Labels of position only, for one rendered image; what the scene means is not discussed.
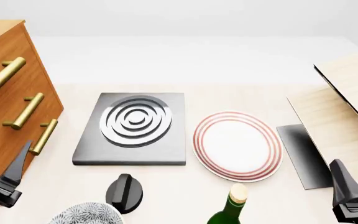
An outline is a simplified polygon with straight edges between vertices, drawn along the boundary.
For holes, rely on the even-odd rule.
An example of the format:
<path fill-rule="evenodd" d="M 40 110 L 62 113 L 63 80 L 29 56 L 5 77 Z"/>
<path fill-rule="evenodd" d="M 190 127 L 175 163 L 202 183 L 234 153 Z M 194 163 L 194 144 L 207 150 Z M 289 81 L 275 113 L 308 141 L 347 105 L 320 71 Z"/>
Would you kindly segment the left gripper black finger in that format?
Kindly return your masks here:
<path fill-rule="evenodd" d="M 24 162 L 30 149 L 32 141 L 27 141 L 16 158 L 9 164 L 8 168 L 0 176 L 0 188 L 8 192 L 14 192 L 19 186 L 22 178 Z"/>

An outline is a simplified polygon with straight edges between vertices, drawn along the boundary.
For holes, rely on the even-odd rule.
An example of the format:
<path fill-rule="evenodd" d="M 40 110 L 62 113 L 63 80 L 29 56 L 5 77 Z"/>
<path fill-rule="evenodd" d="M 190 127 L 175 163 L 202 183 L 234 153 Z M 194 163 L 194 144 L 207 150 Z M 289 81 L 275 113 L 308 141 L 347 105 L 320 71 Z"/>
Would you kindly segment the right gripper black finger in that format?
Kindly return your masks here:
<path fill-rule="evenodd" d="M 358 183 L 352 178 L 341 160 L 330 164 L 333 179 L 333 207 L 347 203 L 358 203 Z"/>

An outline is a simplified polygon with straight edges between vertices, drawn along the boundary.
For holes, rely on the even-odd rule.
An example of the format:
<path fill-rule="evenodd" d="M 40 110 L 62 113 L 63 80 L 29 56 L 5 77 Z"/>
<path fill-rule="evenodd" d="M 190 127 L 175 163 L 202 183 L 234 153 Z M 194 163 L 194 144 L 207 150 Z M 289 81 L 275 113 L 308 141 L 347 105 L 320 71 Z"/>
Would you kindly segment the wooden drawer front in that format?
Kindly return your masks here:
<path fill-rule="evenodd" d="M 47 85 L 47 86 L 50 87 L 49 81 L 45 77 L 45 72 L 43 71 L 41 66 L 40 66 L 39 73 L 34 74 L 32 77 L 33 78 L 31 80 L 27 80 L 20 87 L 16 87 L 16 88 L 17 89 L 19 89 L 19 88 L 23 89 L 23 88 L 27 88 L 27 87 L 35 87 L 37 85 Z"/>
<path fill-rule="evenodd" d="M 34 74 L 38 74 L 40 65 L 35 56 L 33 46 L 30 44 L 23 25 L 16 26 L 0 36 L 0 71 L 4 69 L 2 61 L 13 61 L 17 57 L 23 57 L 26 64 L 10 79 L 0 90 L 9 87 L 20 87 L 27 80 L 31 80 Z"/>
<path fill-rule="evenodd" d="M 37 93 L 43 93 L 44 98 L 20 130 L 2 125 L 4 122 L 15 121 L 29 104 L 24 98 Z M 36 141 L 39 138 L 44 131 L 40 124 L 57 119 L 62 111 L 63 106 L 59 98 L 47 85 L 0 91 L 0 175 L 27 141 Z"/>

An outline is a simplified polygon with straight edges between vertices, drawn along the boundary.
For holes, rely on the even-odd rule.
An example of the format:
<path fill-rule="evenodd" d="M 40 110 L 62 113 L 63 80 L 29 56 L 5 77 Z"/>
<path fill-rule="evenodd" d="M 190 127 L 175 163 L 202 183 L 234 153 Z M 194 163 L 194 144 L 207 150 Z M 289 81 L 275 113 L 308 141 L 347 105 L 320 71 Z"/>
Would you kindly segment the pale wood panelled box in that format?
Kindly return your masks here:
<path fill-rule="evenodd" d="M 358 183 L 358 52 L 314 69 L 326 85 L 287 99 L 323 160 L 341 160 Z"/>

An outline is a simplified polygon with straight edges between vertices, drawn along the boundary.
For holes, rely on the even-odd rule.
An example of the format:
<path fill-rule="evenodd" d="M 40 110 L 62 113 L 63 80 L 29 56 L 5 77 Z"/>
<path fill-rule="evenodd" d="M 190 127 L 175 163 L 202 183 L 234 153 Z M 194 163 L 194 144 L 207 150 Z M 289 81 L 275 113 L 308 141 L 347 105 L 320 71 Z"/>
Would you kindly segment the patterned grey-white bowl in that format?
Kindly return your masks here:
<path fill-rule="evenodd" d="M 87 202 L 60 212 L 48 224 L 125 224 L 122 215 L 112 205 Z"/>

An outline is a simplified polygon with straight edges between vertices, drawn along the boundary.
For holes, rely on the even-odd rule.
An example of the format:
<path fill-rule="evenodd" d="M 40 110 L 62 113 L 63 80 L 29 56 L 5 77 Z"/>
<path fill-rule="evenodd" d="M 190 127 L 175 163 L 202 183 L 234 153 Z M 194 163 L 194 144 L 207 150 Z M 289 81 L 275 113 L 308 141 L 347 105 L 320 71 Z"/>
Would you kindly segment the round black stove knob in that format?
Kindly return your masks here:
<path fill-rule="evenodd" d="M 106 203 L 112 205 L 120 214 L 133 212 L 143 199 L 140 182 L 130 174 L 121 174 L 107 189 Z"/>

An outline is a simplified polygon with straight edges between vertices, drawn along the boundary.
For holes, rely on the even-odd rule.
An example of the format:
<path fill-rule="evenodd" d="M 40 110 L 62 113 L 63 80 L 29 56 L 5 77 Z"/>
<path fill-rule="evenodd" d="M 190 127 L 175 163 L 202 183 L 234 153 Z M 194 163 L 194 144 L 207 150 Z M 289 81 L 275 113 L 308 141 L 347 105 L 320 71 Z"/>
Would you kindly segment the white plate with red rings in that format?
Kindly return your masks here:
<path fill-rule="evenodd" d="M 268 179 L 283 162 L 275 131 L 259 118 L 221 111 L 203 118 L 192 136 L 197 160 L 218 177 L 234 182 Z"/>

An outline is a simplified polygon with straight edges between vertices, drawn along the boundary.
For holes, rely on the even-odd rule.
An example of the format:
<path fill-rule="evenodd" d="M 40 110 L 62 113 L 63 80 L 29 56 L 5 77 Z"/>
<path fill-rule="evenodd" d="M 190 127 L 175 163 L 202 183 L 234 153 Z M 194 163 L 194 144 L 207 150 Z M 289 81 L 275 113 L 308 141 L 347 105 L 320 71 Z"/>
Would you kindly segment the flat black stove plate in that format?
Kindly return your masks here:
<path fill-rule="evenodd" d="M 73 153 L 76 166 L 186 164 L 183 93 L 101 93 Z"/>

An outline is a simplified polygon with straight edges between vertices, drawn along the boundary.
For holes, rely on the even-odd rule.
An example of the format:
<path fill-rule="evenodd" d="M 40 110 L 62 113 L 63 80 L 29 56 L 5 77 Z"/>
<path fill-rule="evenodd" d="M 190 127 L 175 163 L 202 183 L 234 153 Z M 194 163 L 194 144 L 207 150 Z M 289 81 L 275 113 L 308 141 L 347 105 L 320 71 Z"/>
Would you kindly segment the green bottle with cork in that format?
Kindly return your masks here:
<path fill-rule="evenodd" d="M 244 184 L 234 184 L 228 193 L 226 204 L 214 214 L 207 224 L 241 224 L 239 216 L 248 199 L 248 189 Z"/>

